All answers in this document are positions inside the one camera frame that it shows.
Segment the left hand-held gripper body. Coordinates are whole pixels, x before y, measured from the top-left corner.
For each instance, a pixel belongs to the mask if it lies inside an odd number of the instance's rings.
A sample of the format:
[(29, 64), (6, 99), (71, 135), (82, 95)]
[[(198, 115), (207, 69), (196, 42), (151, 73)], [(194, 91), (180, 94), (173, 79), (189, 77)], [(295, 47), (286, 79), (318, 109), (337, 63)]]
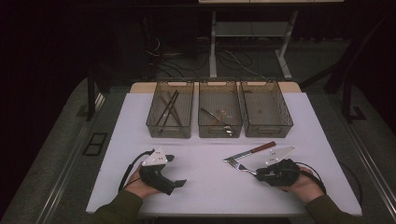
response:
[(162, 170), (168, 163), (161, 147), (153, 149), (151, 154), (141, 163), (139, 171), (142, 181), (158, 191), (170, 195), (174, 188), (174, 182), (162, 175)]

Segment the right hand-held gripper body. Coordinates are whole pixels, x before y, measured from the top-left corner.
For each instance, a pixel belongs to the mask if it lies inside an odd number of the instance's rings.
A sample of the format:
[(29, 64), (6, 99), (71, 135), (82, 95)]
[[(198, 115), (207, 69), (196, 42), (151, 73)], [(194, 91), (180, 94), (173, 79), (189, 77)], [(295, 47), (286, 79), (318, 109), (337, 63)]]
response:
[(265, 168), (270, 170), (268, 184), (273, 187), (289, 187), (298, 179), (300, 168), (292, 160), (288, 159), (289, 154), (295, 149), (295, 146), (271, 149), (266, 156), (264, 163)]

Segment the smoky clear plastic bin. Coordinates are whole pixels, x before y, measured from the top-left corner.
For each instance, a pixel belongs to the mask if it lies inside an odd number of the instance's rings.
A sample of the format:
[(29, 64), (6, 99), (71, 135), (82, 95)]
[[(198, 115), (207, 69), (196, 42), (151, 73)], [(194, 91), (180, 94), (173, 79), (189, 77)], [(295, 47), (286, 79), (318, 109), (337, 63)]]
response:
[[(179, 92), (179, 96), (177, 97), (175, 108), (180, 118), (181, 125), (178, 126), (174, 117), (170, 116), (163, 132), (160, 133), (160, 128), (163, 124), (163, 119), (161, 120), (159, 126), (156, 126), (156, 122), (159, 119), (163, 110), (165, 109), (165, 105), (161, 99), (161, 95), (163, 95), (164, 99), (168, 101), (169, 96), (167, 93), (170, 92), (170, 95), (173, 95), (175, 91)], [(150, 136), (157, 138), (185, 138), (185, 139), (190, 138), (193, 94), (194, 94), (194, 84), (192, 81), (187, 81), (187, 82), (159, 81), (155, 88), (150, 110), (148, 112), (148, 118), (146, 121), (146, 125), (148, 127)]]
[(293, 121), (276, 81), (242, 81), (239, 88), (246, 137), (285, 138)]
[[(233, 135), (228, 135), (222, 124), (213, 124), (213, 118), (201, 108), (211, 113), (220, 108), (225, 109), (227, 122), (233, 129)], [(202, 81), (199, 83), (198, 126), (201, 138), (238, 138), (242, 124), (235, 81)]]

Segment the black chopstick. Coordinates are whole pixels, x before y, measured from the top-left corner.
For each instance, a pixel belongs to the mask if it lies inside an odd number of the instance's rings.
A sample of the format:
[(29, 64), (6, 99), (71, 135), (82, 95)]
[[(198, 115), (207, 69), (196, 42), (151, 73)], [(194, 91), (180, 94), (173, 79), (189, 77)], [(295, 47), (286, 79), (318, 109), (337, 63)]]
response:
[(166, 101), (163, 97), (161, 97), (161, 99), (165, 105), (165, 109), (163, 110), (159, 119), (157, 120), (156, 126), (160, 125), (160, 122), (163, 119), (163, 116), (165, 115), (165, 113), (167, 113), (167, 116), (165, 118), (165, 121), (163, 122), (163, 125), (166, 124), (166, 121), (168, 120), (168, 117), (169, 117), (170, 113), (172, 112), (172, 109), (174, 107), (174, 104), (175, 104), (175, 101), (176, 101), (178, 95), (179, 95), (179, 92), (175, 91), (168, 101)]
[(163, 101), (163, 103), (165, 105), (165, 109), (163, 110), (163, 112), (161, 114), (161, 117), (158, 120), (158, 122), (161, 122), (161, 120), (163, 119), (163, 124), (162, 124), (162, 126), (160, 128), (160, 133), (163, 132), (163, 130), (164, 130), (165, 126), (166, 126), (166, 123), (167, 123), (167, 121), (168, 121), (170, 116), (174, 117), (174, 119), (175, 119), (175, 121), (176, 121), (178, 126), (181, 125), (180, 118), (179, 118), (179, 116), (177, 114), (177, 111), (176, 111), (176, 108), (175, 108), (175, 104), (176, 104), (177, 97), (179, 96), (179, 92), (175, 91), (173, 93), (173, 95), (170, 95), (170, 92), (168, 92), (167, 94), (169, 96), (169, 100), (168, 101), (166, 101), (164, 99), (164, 96), (161, 95), (161, 99), (162, 99), (162, 101)]

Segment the metal spoon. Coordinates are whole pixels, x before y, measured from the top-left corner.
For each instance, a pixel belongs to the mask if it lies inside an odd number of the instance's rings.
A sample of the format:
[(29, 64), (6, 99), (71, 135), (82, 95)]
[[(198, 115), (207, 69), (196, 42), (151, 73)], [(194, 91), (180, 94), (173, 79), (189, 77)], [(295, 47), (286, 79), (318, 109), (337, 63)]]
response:
[(214, 120), (216, 120), (217, 122), (221, 123), (223, 125), (223, 128), (225, 130), (225, 132), (232, 136), (233, 135), (233, 129), (231, 128), (231, 126), (225, 122), (223, 122), (221, 119), (219, 119), (218, 117), (216, 117), (213, 113), (207, 111), (204, 108), (201, 108), (202, 111), (206, 112), (206, 114), (208, 114), (209, 116), (211, 116)]

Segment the light wooden spoon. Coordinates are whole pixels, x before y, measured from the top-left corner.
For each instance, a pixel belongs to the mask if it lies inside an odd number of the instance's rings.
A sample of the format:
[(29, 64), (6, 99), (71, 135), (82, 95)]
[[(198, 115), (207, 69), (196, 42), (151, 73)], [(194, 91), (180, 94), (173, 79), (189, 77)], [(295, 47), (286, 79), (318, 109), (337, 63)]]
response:
[[(223, 122), (228, 124), (228, 122), (227, 122), (227, 112), (226, 112), (225, 109), (223, 109), (223, 108), (217, 109), (215, 112), (213, 112), (213, 114), (216, 117), (218, 117), (219, 119), (221, 119)], [(221, 124), (221, 123), (217, 122), (214, 119), (213, 119), (212, 123), (213, 124)]]

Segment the person's left hand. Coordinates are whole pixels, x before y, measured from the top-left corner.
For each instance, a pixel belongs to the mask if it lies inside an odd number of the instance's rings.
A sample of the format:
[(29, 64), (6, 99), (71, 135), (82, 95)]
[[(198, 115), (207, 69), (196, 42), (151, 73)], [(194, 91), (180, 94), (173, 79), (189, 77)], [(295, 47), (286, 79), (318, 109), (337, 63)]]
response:
[(123, 187), (124, 190), (129, 191), (141, 199), (147, 198), (149, 195), (159, 193), (159, 191), (151, 186), (145, 184), (140, 177), (139, 171), (141, 166), (131, 174), (127, 184)]

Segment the person's right hand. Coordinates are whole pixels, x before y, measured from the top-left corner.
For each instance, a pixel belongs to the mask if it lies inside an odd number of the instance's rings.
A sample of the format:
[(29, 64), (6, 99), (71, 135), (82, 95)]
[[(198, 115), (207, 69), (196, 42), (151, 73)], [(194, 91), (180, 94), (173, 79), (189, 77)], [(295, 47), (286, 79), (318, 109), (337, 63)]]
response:
[(297, 181), (292, 186), (280, 187), (280, 189), (294, 193), (303, 203), (310, 203), (324, 195), (320, 186), (303, 174), (299, 174)]

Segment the white table mat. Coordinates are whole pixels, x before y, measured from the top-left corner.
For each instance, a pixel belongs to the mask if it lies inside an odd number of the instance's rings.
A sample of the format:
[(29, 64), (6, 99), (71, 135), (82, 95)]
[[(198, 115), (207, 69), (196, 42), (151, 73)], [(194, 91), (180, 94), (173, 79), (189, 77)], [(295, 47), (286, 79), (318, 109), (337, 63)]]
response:
[[(290, 159), (312, 166), (321, 176), (328, 195), (337, 206), (361, 214), (361, 206), (335, 158), (306, 94), (284, 96), (294, 122), (289, 134), (276, 140), (279, 148), (291, 147)], [(185, 184), (171, 195), (147, 197), (140, 210), (143, 217), (293, 217), (305, 213), (301, 201), (291, 193), (272, 188), (246, 172), (239, 172), (225, 158), (264, 144), (262, 138), (201, 138), (193, 131), (189, 139), (153, 138), (146, 126), (152, 96), (126, 95), (99, 170), (87, 212), (110, 203), (118, 193), (128, 165), (142, 152), (162, 148), (174, 160), (163, 175)]]

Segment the black metal stand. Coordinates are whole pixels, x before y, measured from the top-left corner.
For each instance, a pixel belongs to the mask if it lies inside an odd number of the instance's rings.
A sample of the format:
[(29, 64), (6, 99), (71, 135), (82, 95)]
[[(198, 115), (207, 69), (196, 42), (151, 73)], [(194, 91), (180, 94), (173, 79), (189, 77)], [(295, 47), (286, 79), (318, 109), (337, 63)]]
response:
[(384, 14), (378, 19), (374, 19), (373, 23), (360, 36), (351, 41), (344, 55), (336, 63), (299, 84), (300, 88), (304, 89), (320, 79), (329, 77), (324, 87), (327, 93), (336, 94), (340, 88), (343, 88), (341, 112), (348, 123), (351, 123), (353, 120), (365, 119), (365, 116), (358, 107), (354, 107), (355, 115), (351, 114), (353, 76), (350, 75), (350, 70), (372, 39), (376, 30), (388, 17), (389, 14)]
[(82, 105), (77, 112), (78, 117), (85, 117), (87, 121), (90, 121), (96, 111), (95, 107), (95, 81), (93, 71), (90, 69), (87, 74), (87, 97), (88, 102)]

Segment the white background desk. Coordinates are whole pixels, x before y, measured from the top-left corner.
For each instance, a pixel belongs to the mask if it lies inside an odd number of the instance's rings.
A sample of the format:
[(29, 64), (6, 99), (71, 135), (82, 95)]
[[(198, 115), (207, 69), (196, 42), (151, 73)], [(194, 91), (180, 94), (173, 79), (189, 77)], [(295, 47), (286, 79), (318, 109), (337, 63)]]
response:
[(211, 10), (211, 33), (209, 51), (209, 74), (216, 77), (217, 70), (217, 48), (218, 37), (280, 37), (282, 43), (275, 50), (276, 60), (280, 71), (285, 79), (292, 79), (292, 75), (285, 59), (285, 53), (291, 39), (291, 35), (298, 18), (300, 9), (298, 7), (324, 6), (325, 4), (340, 4), (345, 0), (198, 0), (201, 6), (207, 7), (236, 7), (238, 10), (253, 9), (260, 7), (291, 7), (291, 13), (285, 21), (281, 19), (272, 21), (219, 21), (219, 9)]

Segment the aluminium floor rail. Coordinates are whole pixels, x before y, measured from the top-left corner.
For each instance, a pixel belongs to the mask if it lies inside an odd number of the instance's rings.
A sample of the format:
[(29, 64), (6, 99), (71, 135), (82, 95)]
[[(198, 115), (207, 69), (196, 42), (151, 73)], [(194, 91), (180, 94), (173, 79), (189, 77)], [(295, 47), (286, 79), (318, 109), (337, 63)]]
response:
[(56, 182), (50, 190), (49, 197), (46, 200), (35, 224), (50, 224), (53, 214), (55, 213), (57, 206), (63, 197), (64, 190), (71, 178), (71, 174), (75, 169), (79, 157), (81, 156), (84, 141), (88, 137), (96, 118), (97, 116), (93, 114), (90, 121), (85, 120), (83, 122), (83, 125), (78, 132), (78, 136), (74, 141), (74, 145), (68, 154), (64, 167), (58, 174)]
[(365, 167), (365, 170), (372, 179), (383, 203), (389, 210), (390, 215), (396, 223), (396, 194), (390, 188), (385, 177), (380, 172), (378, 166), (375, 163), (375, 160), (369, 152), (369, 148), (364, 144), (363, 140), (360, 138), (358, 132), (353, 127), (353, 125), (346, 123), (345, 127), (350, 138), (354, 142), (356, 153), (360, 157), (361, 163)]

